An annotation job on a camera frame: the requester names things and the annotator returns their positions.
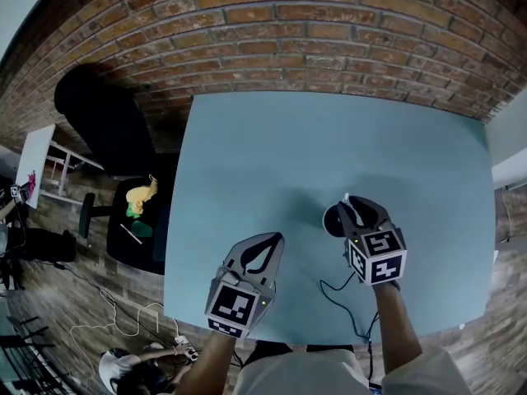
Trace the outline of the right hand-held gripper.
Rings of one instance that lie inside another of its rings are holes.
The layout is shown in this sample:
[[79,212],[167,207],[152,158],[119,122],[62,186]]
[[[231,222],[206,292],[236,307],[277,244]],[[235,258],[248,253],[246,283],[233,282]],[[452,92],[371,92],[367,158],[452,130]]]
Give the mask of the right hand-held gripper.
[[337,204],[345,236],[345,254],[359,280],[375,286],[403,275],[407,248],[388,212],[370,199],[350,196]]

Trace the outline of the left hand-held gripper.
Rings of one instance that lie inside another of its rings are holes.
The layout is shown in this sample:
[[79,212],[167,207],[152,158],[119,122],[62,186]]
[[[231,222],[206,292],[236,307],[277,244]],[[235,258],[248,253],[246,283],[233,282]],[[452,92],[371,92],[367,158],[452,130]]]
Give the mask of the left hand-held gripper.
[[[205,315],[208,327],[245,339],[267,313],[276,294],[275,278],[285,239],[279,232],[254,235],[235,244],[211,281]],[[264,256],[259,267],[249,268]],[[261,272],[260,278],[244,272]]]

